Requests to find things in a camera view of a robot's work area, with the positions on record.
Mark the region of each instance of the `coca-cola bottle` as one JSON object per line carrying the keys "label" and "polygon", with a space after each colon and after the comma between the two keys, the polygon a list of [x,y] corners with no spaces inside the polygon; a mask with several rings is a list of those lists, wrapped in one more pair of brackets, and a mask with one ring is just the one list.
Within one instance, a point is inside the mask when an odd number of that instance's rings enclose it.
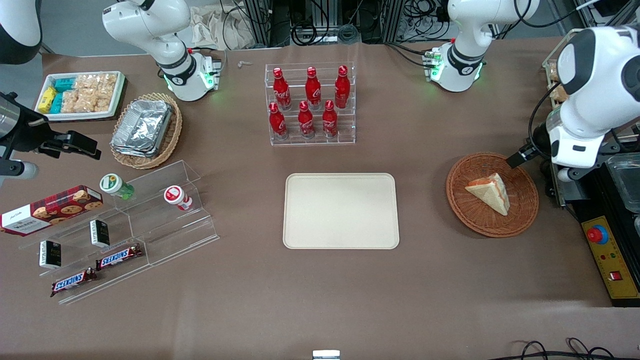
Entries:
{"label": "coca-cola bottle", "polygon": [[314,129],[314,115],[309,111],[309,104],[306,101],[300,101],[300,112],[298,113],[298,122],[300,122],[300,132],[305,139],[313,139],[316,135]]}
{"label": "coca-cola bottle", "polygon": [[338,135],[338,114],[333,109],[333,101],[327,100],[322,114],[322,127],[324,135],[329,139]]}
{"label": "coca-cola bottle", "polygon": [[347,78],[347,67],[340,65],[338,68],[338,78],[335,80],[335,107],[338,109],[344,109],[347,107],[349,101],[349,91],[351,90],[351,83]]}
{"label": "coca-cola bottle", "polygon": [[289,91],[289,84],[282,77],[282,69],[277,67],[273,69],[273,92],[276,94],[276,101],[282,111],[291,109],[291,93]]}
{"label": "coca-cola bottle", "polygon": [[309,108],[311,110],[320,109],[321,96],[320,96],[320,81],[316,77],[316,68],[311,66],[307,68],[307,83],[305,84],[305,90],[307,92],[307,101],[309,102]]}
{"label": "coca-cola bottle", "polygon": [[287,131],[287,124],[284,122],[284,115],[278,109],[278,105],[275,102],[269,104],[269,124],[273,129],[273,136],[276,140],[286,140],[289,137]]}

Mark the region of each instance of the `red switch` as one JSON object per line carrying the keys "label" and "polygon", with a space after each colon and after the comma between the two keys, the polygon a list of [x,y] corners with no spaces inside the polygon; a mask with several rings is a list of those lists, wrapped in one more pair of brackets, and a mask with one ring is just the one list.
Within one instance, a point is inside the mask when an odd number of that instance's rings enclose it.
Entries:
{"label": "red switch", "polygon": [[609,279],[611,281],[619,281],[619,280],[622,280],[622,275],[620,274],[619,271],[612,271],[609,273]]}
{"label": "red switch", "polygon": [[604,245],[609,241],[609,233],[601,225],[594,225],[591,229],[587,230],[587,239],[592,243]]}

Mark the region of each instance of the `round wicker basket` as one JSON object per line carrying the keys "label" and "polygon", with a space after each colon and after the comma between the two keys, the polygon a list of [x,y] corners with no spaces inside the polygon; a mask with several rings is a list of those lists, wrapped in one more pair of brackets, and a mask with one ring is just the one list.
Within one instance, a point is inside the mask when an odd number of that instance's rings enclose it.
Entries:
{"label": "round wicker basket", "polygon": [[[154,168],[164,163],[169,158],[169,156],[171,156],[171,153],[173,152],[173,150],[175,150],[175,146],[178,144],[178,138],[180,137],[180,131],[182,130],[182,114],[180,113],[180,109],[178,108],[178,104],[176,104],[175,100],[165,94],[153,93],[142,95],[136,100],[162,100],[170,104],[173,108],[171,118],[169,119],[170,123],[166,128],[166,132],[164,133],[164,138],[160,146],[160,152],[158,153],[158,155],[154,156],[153,158],[143,158],[140,156],[120,154],[119,152],[116,152],[113,148],[111,148],[111,153],[113,153],[113,156],[119,163],[130,166],[132,168],[143,170]],[[118,127],[120,127],[122,118],[124,118],[125,113],[132,103],[133,101],[129,105],[127,105],[127,107],[120,113],[118,121],[116,122],[116,126],[113,130],[114,134],[118,130]]]}
{"label": "round wicker basket", "polygon": [[[460,159],[447,176],[447,198],[456,216],[471,230],[492,238],[507,238],[524,232],[538,215],[538,191],[522,168],[511,168],[507,157],[478,152]],[[473,180],[497,172],[504,181],[511,207],[502,216],[465,190]]]}

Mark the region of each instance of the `red and white bottle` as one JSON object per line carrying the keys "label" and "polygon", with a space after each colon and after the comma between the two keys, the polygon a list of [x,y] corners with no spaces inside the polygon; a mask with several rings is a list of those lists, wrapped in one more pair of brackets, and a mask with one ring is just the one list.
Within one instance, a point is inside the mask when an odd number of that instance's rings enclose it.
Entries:
{"label": "red and white bottle", "polygon": [[322,106],[322,98],[320,96],[320,81],[316,77],[316,68],[311,66],[307,68],[307,83],[305,84],[307,92],[307,101],[311,110],[319,110]]}
{"label": "red and white bottle", "polygon": [[316,129],[314,129],[314,114],[309,111],[309,104],[306,101],[300,101],[298,122],[300,123],[300,133],[302,133],[302,137],[307,140],[313,139],[316,135]]}
{"label": "red and white bottle", "polygon": [[347,67],[340,65],[338,68],[338,78],[335,80],[335,107],[344,109],[349,101],[349,92],[351,91],[351,83],[347,78]]}
{"label": "red and white bottle", "polygon": [[331,139],[338,135],[338,114],[333,109],[333,101],[327,100],[322,114],[322,127],[324,135]]}
{"label": "red and white bottle", "polygon": [[271,128],[273,129],[273,136],[276,140],[285,140],[289,137],[289,132],[287,131],[287,124],[284,122],[284,115],[278,109],[278,105],[275,102],[269,104],[269,124],[271,124]]}
{"label": "red and white bottle", "polygon": [[164,191],[164,199],[171,205],[176,205],[180,210],[186,211],[193,205],[193,199],[177,186],[169,186]]}
{"label": "red and white bottle", "polygon": [[282,76],[282,69],[277,67],[273,69],[273,92],[276,95],[276,101],[282,111],[291,109],[291,92],[289,91],[289,84]]}

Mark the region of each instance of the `brown table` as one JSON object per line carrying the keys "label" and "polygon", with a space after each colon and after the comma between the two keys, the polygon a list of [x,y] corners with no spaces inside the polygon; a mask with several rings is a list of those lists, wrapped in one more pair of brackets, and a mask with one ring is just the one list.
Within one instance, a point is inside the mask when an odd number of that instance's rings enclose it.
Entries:
{"label": "brown table", "polygon": [[[488,239],[449,209],[447,172],[471,152],[512,154],[545,91],[538,69],[558,38],[496,41],[482,77],[462,94],[426,83],[382,45],[286,47],[228,55],[220,91],[180,102],[175,154],[198,187],[221,239],[71,306],[47,296],[36,254],[0,242],[3,359],[484,359],[517,354],[518,340],[568,350],[567,336],[639,357],[640,309],[611,308],[580,227],[541,196],[524,234]],[[426,49],[421,44],[417,48]],[[264,65],[355,59],[358,140],[338,147],[273,148]],[[238,69],[239,60],[252,66]],[[45,56],[45,73],[120,70],[125,103],[167,92],[149,56]],[[548,113],[548,104],[540,110]],[[75,184],[96,185],[119,165],[113,122],[68,124],[97,139],[100,161],[21,154],[32,181],[7,180],[1,210]],[[526,165],[542,193],[537,164]],[[394,250],[289,250],[282,244],[284,183],[293,172],[388,172],[396,179],[400,245]],[[61,176],[72,175],[65,182]]]}

